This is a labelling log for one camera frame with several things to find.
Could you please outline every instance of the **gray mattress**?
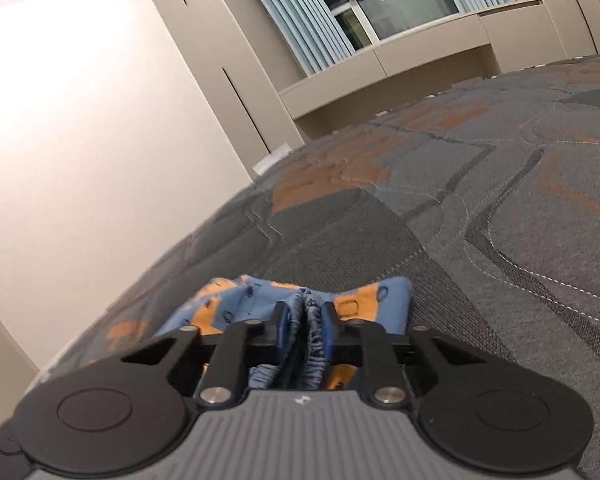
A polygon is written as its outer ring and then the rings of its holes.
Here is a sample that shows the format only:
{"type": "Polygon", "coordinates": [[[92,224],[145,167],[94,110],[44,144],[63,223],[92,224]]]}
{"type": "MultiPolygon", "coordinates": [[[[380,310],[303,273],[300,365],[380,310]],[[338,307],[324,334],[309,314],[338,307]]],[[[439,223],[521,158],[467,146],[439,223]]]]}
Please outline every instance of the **gray mattress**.
{"type": "Polygon", "coordinates": [[[389,276],[426,324],[565,382],[600,480],[600,57],[471,82],[293,152],[155,264],[52,375],[151,336],[215,276],[389,276]]]}

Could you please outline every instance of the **silver bolt head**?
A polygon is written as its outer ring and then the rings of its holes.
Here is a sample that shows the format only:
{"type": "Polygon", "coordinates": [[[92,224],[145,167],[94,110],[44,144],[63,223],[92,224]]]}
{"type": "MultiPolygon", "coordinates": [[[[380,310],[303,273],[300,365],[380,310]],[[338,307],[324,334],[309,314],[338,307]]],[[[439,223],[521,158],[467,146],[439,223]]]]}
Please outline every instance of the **silver bolt head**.
{"type": "Polygon", "coordinates": [[[407,395],[400,388],[395,386],[388,386],[386,388],[380,388],[374,393],[374,397],[383,404],[398,404],[402,402],[407,395]]]}
{"type": "Polygon", "coordinates": [[[200,392],[200,399],[207,404],[223,404],[231,399],[231,391],[224,386],[212,386],[200,392]]]}

